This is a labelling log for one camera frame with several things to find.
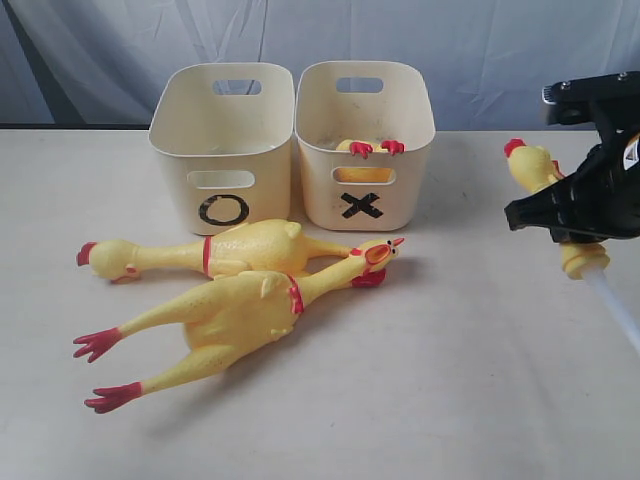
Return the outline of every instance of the table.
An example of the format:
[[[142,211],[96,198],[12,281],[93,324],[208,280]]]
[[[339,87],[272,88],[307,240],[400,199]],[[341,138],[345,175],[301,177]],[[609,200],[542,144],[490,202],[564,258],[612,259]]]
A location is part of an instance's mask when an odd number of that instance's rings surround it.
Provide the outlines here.
[[[203,281],[156,271],[112,286],[79,269],[87,241],[192,241],[145,131],[0,131],[0,478],[636,479],[640,359],[548,232],[510,232],[524,192],[513,136],[571,171],[594,132],[440,132],[407,241],[376,290],[333,292],[290,336],[225,374],[107,415],[95,387],[186,353],[180,326],[94,364],[72,339]],[[294,189],[299,195],[299,188]],[[325,231],[353,245],[378,236]],[[608,242],[609,278],[640,317],[638,243]]]

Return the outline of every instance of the white backdrop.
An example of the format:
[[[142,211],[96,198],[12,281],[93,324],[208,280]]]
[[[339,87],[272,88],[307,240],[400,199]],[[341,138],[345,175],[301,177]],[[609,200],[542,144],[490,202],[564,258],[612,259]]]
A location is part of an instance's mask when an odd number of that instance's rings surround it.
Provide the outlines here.
[[[91,123],[148,122],[194,63],[274,62],[297,81],[315,62],[384,59],[423,73],[440,130],[539,129],[544,85],[640,66],[640,0],[10,3]],[[2,120],[19,118],[8,99],[24,86],[0,88]]]

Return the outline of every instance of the red comb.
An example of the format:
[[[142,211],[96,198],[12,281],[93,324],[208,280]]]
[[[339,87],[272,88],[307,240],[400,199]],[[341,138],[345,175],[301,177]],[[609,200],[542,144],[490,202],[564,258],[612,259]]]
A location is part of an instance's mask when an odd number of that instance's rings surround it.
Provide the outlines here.
[[[78,255],[76,255],[76,263],[79,267],[89,264],[89,252],[91,252],[91,249],[95,246],[96,242],[88,242],[82,246]]]
[[[509,158],[511,156],[511,152],[513,152],[516,148],[518,147],[526,147],[527,144],[524,143],[524,141],[520,138],[512,138],[511,140],[509,140],[509,143],[507,143],[504,146],[504,153],[507,156],[507,158]]]

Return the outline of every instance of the black circle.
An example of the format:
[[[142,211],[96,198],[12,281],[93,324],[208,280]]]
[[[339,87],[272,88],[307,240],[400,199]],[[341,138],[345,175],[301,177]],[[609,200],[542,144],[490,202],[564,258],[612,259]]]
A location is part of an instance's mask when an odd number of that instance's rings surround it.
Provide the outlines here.
[[[238,213],[238,216],[236,218],[232,220],[223,221],[223,220],[216,220],[215,218],[211,218],[209,216],[209,214],[207,213],[209,211],[209,207],[221,198],[228,198],[238,202],[238,205],[240,207],[240,212]],[[207,222],[209,225],[216,225],[218,227],[227,227],[229,225],[237,225],[243,222],[244,220],[246,220],[247,217],[249,216],[249,205],[247,205],[247,202],[245,202],[242,197],[239,197],[237,195],[232,195],[232,194],[212,195],[211,197],[207,198],[204,202],[202,202],[202,204],[200,205],[200,208],[198,209],[198,214],[200,215],[200,219],[204,222]]]

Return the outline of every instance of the basket handle hole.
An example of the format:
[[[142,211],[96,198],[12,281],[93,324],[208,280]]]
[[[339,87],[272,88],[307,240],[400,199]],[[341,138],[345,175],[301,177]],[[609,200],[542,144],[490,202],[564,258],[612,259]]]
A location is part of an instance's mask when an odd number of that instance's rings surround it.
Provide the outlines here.
[[[216,95],[258,95],[262,91],[259,80],[216,80],[213,93]]]
[[[338,167],[332,176],[336,182],[347,185],[391,185],[396,181],[396,171],[383,167]]]
[[[256,177],[247,170],[205,170],[189,172],[187,181],[199,190],[249,188]]]
[[[377,77],[341,77],[336,81],[340,93],[380,93],[384,82]]]

